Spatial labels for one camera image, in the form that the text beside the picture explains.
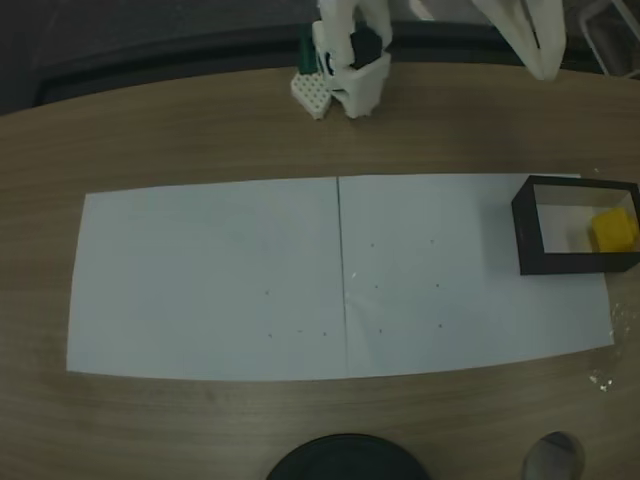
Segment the wood grain surface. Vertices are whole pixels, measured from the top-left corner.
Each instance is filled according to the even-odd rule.
[[[640,476],[636,270],[608,278],[616,346],[360,380],[225,383],[71,374],[65,349],[85,193],[364,173],[577,172],[640,181],[640,83],[402,65],[382,106],[314,122],[292,70],[183,79],[0,118],[0,478],[250,479],[321,435],[395,441],[435,479],[517,479],[573,434],[585,479]],[[597,382],[612,378],[603,392]]]

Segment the white paper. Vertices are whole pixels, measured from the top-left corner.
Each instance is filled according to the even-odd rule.
[[[335,178],[88,195],[67,368],[323,379],[608,345],[603,275],[519,274],[526,177],[341,178],[340,205]]]
[[[602,274],[520,276],[527,175],[340,179],[349,374],[435,372],[611,343]]]
[[[337,212],[335,178],[88,195],[67,368],[345,377]]]

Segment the black box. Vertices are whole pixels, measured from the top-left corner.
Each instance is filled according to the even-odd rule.
[[[624,272],[640,262],[637,247],[600,253],[594,246],[589,218],[612,207],[623,207],[640,224],[638,185],[529,176],[511,202],[520,274]]]

